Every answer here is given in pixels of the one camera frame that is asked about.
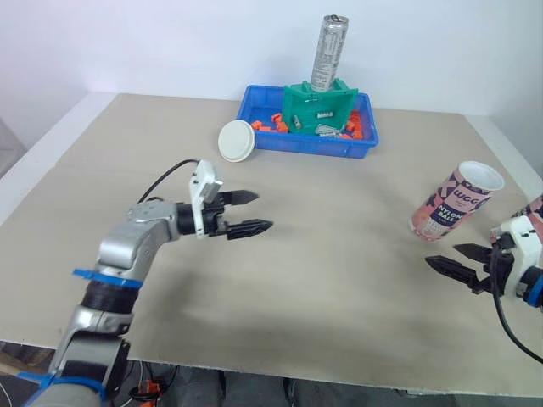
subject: floor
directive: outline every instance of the floor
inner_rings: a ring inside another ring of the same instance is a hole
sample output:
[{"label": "floor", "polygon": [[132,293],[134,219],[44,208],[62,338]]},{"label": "floor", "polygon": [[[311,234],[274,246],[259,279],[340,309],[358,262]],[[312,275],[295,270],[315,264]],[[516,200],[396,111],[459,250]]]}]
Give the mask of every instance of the floor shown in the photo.
[{"label": "floor", "polygon": [[[131,374],[114,400],[114,406],[140,405],[135,401],[127,403],[127,393],[139,382],[141,366],[139,362],[134,362]],[[151,370],[155,378],[162,376],[169,381],[175,367],[151,364]],[[143,367],[143,378],[147,377],[148,369]],[[13,407],[24,405],[36,391],[35,384],[11,376],[0,376],[0,383],[9,393]],[[543,399],[473,395],[411,396],[385,388],[290,381],[281,377],[182,367],[160,404],[164,407],[543,407]],[[0,394],[0,407],[4,406],[9,404]]]}]

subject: round white lid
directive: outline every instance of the round white lid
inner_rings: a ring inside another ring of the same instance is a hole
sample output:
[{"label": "round white lid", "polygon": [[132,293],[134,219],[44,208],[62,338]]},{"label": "round white lid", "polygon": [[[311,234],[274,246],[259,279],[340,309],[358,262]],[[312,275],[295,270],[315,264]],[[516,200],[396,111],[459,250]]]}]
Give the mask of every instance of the round white lid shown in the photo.
[{"label": "round white lid", "polygon": [[219,151],[226,161],[243,161],[255,148],[255,131],[249,123],[234,120],[226,123],[219,133]]}]

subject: white wall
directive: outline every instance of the white wall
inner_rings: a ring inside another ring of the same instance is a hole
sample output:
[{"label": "white wall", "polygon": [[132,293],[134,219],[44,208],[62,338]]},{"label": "white wall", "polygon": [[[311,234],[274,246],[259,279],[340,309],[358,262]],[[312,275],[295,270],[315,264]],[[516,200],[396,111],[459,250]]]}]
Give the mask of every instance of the white wall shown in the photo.
[{"label": "white wall", "polygon": [[543,150],[541,112],[524,109],[543,92],[541,0],[11,0],[2,9],[0,115],[26,146],[87,90],[240,99],[248,84],[307,80],[321,18],[335,12],[351,20],[339,77],[374,106],[493,115],[520,148]]}]

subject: green holder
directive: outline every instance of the green holder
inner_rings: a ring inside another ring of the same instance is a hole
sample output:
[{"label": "green holder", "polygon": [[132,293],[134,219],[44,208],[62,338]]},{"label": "green holder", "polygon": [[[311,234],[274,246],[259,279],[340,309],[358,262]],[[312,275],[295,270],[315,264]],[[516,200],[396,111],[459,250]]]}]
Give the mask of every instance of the green holder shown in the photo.
[{"label": "green holder", "polygon": [[291,133],[315,134],[318,125],[328,125],[342,131],[357,94],[358,89],[349,89],[340,79],[335,79],[326,92],[313,91],[307,81],[286,86],[283,121]]}]

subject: white lid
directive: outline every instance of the white lid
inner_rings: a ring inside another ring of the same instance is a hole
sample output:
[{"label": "white lid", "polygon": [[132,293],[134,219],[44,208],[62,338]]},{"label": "white lid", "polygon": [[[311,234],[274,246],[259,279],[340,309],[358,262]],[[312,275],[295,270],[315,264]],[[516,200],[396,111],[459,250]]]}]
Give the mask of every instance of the white lid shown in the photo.
[{"label": "white lid", "polygon": [[243,161],[255,148],[255,131],[249,123],[234,120],[226,123],[219,133],[219,151],[226,161]]},{"label": "white lid", "polygon": [[498,171],[477,161],[464,161],[458,170],[467,182],[485,191],[499,191],[506,184]]}]

